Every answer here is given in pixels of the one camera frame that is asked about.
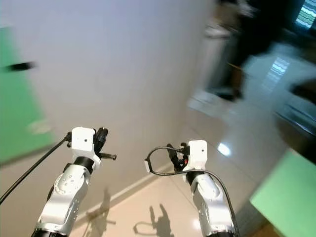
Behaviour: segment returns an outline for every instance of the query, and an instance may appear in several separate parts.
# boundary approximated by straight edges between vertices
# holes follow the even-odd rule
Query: green panel
[[[250,202],[284,236],[316,236],[316,165],[287,152]]]
[[[10,72],[6,66],[20,63],[10,28],[0,28],[0,164],[52,144],[49,132],[35,124],[43,114],[26,78],[26,72]]]

